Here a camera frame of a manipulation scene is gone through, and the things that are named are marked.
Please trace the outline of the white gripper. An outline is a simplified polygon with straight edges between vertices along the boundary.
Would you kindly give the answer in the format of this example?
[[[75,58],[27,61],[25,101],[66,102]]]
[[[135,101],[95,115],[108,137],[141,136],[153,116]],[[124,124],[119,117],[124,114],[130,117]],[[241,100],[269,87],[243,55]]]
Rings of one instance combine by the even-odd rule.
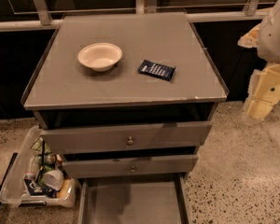
[[[260,25],[240,37],[237,45],[258,47],[258,56],[268,62],[262,71],[253,71],[243,107],[244,121],[263,121],[280,101],[280,0]]]

